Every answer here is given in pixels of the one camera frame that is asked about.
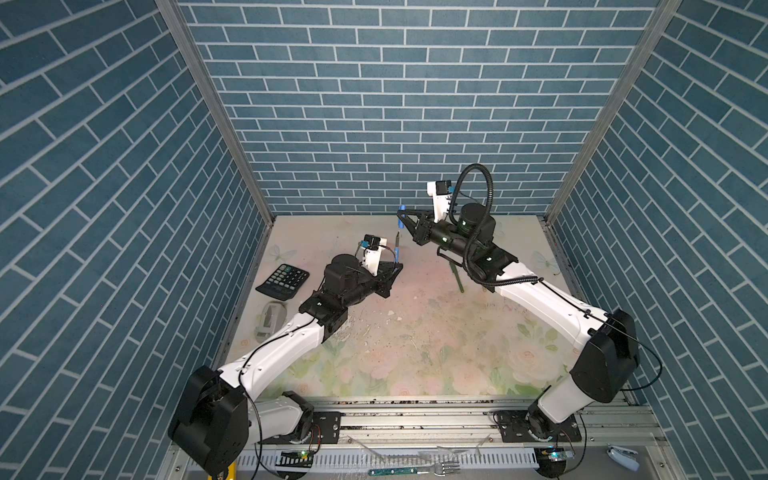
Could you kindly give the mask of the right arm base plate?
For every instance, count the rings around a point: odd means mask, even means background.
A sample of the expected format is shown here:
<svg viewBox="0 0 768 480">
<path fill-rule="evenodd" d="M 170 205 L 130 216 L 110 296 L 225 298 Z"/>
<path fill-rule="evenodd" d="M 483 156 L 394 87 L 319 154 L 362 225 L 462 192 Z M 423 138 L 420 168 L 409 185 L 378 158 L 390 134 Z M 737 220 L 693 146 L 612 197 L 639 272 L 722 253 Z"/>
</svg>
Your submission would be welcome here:
<svg viewBox="0 0 768 480">
<path fill-rule="evenodd" d="M 574 415 L 556 424 L 538 411 L 522 409 L 494 410 L 490 420 L 498 429 L 503 443 L 554 442 L 565 440 L 576 443 L 583 439 Z"/>
</svg>

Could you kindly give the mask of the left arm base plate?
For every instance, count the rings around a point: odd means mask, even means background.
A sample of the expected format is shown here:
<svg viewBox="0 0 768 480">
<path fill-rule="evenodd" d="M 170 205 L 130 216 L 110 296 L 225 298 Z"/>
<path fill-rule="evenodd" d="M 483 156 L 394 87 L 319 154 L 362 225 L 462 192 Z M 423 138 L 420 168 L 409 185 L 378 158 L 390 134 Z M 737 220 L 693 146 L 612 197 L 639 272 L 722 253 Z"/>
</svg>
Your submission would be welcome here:
<svg viewBox="0 0 768 480">
<path fill-rule="evenodd" d="M 294 432 L 278 435 L 264 441 L 265 444 L 309 444 L 323 447 L 339 442 L 342 413 L 339 411 L 315 411 L 311 419 L 301 419 Z"/>
</svg>

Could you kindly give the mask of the blue pen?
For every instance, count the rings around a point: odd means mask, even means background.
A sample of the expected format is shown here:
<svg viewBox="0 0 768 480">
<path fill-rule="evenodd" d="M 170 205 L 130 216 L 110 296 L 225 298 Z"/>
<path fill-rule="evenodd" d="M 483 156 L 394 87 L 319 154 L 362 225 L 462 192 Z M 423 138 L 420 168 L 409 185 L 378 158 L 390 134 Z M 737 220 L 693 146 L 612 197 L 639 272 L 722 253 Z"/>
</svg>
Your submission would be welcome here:
<svg viewBox="0 0 768 480">
<path fill-rule="evenodd" d="M 395 247 L 394 247 L 394 255 L 395 255 L 395 262 L 400 262 L 400 248 L 399 248 L 399 242 L 400 242 L 400 232 L 397 233 L 395 237 Z"/>
</svg>

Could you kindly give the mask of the green pen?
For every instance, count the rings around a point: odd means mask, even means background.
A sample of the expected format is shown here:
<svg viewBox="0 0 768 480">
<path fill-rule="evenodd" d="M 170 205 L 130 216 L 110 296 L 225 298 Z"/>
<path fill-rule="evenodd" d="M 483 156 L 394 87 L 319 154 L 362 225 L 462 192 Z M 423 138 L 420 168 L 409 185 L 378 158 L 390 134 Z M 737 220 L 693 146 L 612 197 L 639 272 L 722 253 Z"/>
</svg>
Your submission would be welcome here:
<svg viewBox="0 0 768 480">
<path fill-rule="evenodd" d="M 463 286 L 463 283 L 462 283 L 462 280 L 461 280 L 461 276 L 460 276 L 460 274 L 459 274 L 459 272 L 458 272 L 458 267 L 457 267 L 457 265 L 456 265 L 456 264 L 453 264 L 453 263 L 451 263 L 451 264 L 450 264 L 450 268 L 451 268 L 452 274 L 453 274 L 453 276 L 454 276 L 454 278 L 455 278 L 455 280 L 456 280 L 456 283 L 457 283 L 457 286 L 458 286 L 459 292 L 460 292 L 460 293 L 462 293 L 462 294 L 464 294 L 464 293 L 465 293 L 465 289 L 464 289 L 464 286 Z"/>
</svg>

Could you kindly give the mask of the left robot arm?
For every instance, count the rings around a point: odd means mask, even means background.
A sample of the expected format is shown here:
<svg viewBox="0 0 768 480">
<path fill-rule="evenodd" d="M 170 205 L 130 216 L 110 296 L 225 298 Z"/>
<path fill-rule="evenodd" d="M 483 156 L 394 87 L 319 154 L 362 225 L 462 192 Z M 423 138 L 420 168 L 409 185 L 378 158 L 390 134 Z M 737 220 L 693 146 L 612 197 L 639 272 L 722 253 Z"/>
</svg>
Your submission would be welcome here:
<svg viewBox="0 0 768 480">
<path fill-rule="evenodd" d="M 202 366 L 191 374 L 171 418 L 169 438 L 213 478 L 227 473 L 247 446 L 273 437 L 307 439 L 313 429 L 310 403 L 292 391 L 266 402 L 259 396 L 338 331 L 350 307 L 372 294 L 388 297 L 402 269 L 394 261 L 369 268 L 353 255 L 335 256 L 319 289 L 280 330 L 218 369 Z"/>
</svg>

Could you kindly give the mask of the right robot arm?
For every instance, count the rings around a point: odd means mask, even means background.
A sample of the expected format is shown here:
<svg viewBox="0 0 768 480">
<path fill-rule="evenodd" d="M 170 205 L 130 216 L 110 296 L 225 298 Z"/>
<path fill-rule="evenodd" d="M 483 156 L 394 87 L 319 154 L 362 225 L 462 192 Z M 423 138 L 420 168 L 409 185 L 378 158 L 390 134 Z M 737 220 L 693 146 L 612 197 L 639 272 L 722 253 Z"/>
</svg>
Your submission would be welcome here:
<svg viewBox="0 0 768 480">
<path fill-rule="evenodd" d="M 568 375 L 528 408 L 526 422 L 533 438 L 547 441 L 582 408 L 611 402 L 639 366 L 634 319 L 620 309 L 592 307 L 535 275 L 495 244 L 496 223 L 483 205 L 464 206 L 457 221 L 437 219 L 428 210 L 401 209 L 397 217 L 416 244 L 435 244 L 439 256 L 473 282 L 521 305 L 578 352 Z"/>
</svg>

